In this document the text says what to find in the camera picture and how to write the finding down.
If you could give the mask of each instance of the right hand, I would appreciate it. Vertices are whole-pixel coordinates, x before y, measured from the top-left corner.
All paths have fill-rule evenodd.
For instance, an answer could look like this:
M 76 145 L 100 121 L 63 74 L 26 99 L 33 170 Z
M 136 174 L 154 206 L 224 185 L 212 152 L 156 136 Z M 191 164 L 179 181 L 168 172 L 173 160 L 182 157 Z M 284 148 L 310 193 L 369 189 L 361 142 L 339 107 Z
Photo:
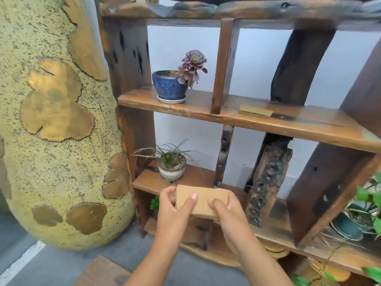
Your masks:
M 245 250 L 247 243 L 257 240 L 250 229 L 241 203 L 236 195 L 229 191 L 227 207 L 219 199 L 209 199 L 208 204 L 219 217 L 226 244 L 238 257 L 239 252 Z

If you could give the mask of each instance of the gray floor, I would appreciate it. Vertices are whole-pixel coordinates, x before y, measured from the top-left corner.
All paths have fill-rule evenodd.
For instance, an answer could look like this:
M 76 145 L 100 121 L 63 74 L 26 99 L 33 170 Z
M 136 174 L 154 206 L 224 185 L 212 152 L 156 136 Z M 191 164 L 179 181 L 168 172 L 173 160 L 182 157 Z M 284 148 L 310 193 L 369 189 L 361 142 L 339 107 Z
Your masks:
M 0 274 L 36 243 L 12 214 L 0 214 Z
M 99 249 L 72 252 L 45 246 L 7 286 L 72 286 L 100 253 L 134 270 L 148 253 L 152 241 L 150 235 L 140 237 L 138 223 L 135 223 L 118 239 Z M 248 286 L 249 283 L 239 269 L 217 265 L 180 249 L 165 285 Z

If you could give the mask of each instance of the hand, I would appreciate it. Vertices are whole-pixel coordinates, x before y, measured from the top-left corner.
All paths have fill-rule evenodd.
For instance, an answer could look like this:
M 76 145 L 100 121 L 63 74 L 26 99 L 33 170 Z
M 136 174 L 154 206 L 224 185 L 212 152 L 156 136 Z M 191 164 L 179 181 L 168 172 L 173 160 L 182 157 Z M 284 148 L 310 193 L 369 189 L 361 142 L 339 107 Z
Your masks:
M 173 256 L 177 253 L 188 224 L 189 215 L 197 204 L 198 199 L 197 193 L 193 193 L 181 208 L 176 209 L 168 197 L 175 190 L 175 186 L 170 186 L 160 192 L 159 214 L 154 240 L 154 246 L 159 248 L 165 247 L 168 253 Z
M 241 203 L 233 192 L 229 191 L 227 207 L 219 199 L 209 199 L 208 204 L 216 211 L 226 244 L 236 257 L 245 249 L 247 243 L 258 241 L 250 229 Z

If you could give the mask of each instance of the brown spot pattern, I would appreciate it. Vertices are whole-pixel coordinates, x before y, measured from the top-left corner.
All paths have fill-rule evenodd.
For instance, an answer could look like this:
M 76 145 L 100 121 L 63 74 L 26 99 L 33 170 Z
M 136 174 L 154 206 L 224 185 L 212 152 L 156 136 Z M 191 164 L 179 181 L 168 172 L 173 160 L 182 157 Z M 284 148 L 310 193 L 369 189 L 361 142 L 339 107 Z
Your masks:
M 40 225 L 53 227 L 59 223 L 62 223 L 62 216 L 52 206 L 35 206 L 32 209 L 32 214 L 33 219 Z
M 66 222 L 83 235 L 101 230 L 107 207 L 101 203 L 81 203 L 73 206 L 66 215 Z
M 83 3 L 81 0 L 65 0 L 63 9 L 70 21 L 77 24 L 77 30 L 69 36 L 69 52 L 75 64 L 89 76 L 106 81 L 106 65 Z
M 107 184 L 102 187 L 103 196 L 107 199 L 119 199 L 130 190 L 126 155 L 124 153 L 114 155 L 109 161 L 109 168 L 104 177 L 104 182 Z
M 7 199 L 12 198 L 11 185 L 9 184 L 7 169 L 3 160 L 4 138 L 0 135 L 0 190 Z
M 30 72 L 29 84 L 34 90 L 21 103 L 21 121 L 26 130 L 39 132 L 39 138 L 50 141 L 90 135 L 94 118 L 77 103 L 82 89 L 78 74 L 61 60 L 44 58 L 40 67 L 51 75 Z

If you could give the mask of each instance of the blue glazed pot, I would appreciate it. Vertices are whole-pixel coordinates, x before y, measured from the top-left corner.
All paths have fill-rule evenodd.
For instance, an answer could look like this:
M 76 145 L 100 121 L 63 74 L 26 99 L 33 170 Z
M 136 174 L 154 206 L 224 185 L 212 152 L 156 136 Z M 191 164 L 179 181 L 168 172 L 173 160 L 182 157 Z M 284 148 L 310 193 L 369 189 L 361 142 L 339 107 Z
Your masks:
M 364 208 L 355 204 L 351 204 L 349 208 L 364 211 Z M 367 224 L 371 223 L 370 215 L 369 221 L 365 222 Z M 331 225 L 339 234 L 349 240 L 361 240 L 363 232 L 369 230 L 369 225 L 359 223 L 345 212 L 338 214 L 337 217 L 332 220 Z
M 161 102 L 181 103 L 185 101 L 185 92 L 188 89 L 187 84 L 180 84 L 179 77 L 169 77 L 166 74 L 169 70 L 155 71 L 152 73 L 152 81 L 158 93 Z

